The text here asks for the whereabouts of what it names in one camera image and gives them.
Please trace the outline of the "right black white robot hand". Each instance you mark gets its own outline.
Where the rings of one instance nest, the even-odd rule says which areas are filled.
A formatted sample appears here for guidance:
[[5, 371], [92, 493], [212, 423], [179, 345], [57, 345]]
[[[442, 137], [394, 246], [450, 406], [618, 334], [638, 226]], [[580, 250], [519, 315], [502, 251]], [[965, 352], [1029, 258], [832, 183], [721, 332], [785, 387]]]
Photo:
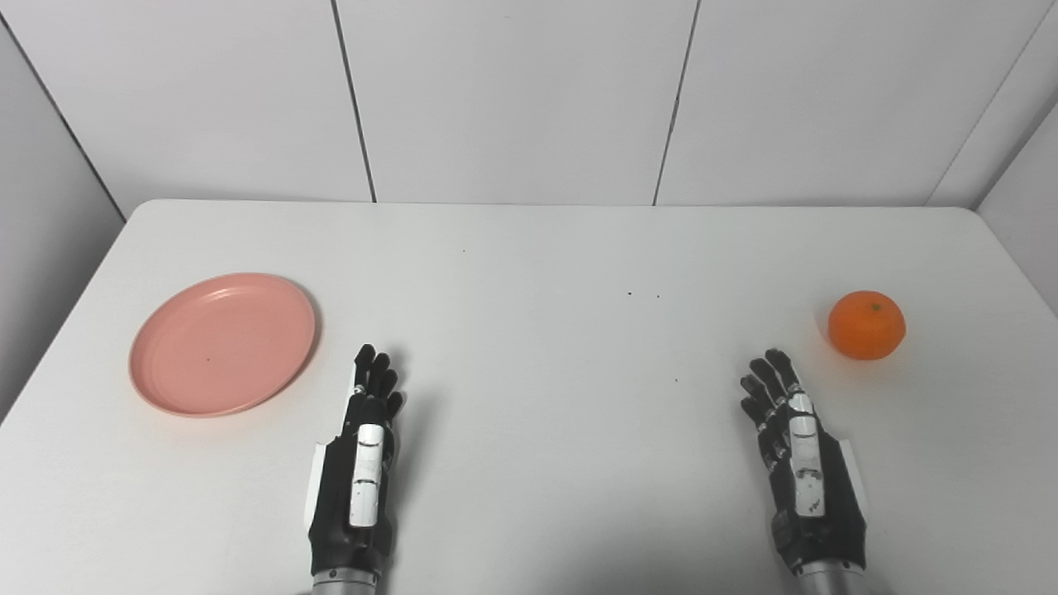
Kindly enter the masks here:
[[776, 549], [794, 576], [829, 564], [865, 571], [867, 520], [839, 440], [824, 429], [789, 355], [770, 348], [741, 377], [770, 480]]

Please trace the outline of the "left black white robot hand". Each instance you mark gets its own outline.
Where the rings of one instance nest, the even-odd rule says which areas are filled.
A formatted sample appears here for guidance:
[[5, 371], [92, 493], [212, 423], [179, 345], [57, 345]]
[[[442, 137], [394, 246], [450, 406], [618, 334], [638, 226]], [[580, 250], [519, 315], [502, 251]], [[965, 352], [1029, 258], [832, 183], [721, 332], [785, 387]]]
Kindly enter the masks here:
[[393, 556], [386, 501], [404, 404], [389, 355], [364, 344], [336, 436], [315, 445], [303, 509], [313, 594], [373, 594]]

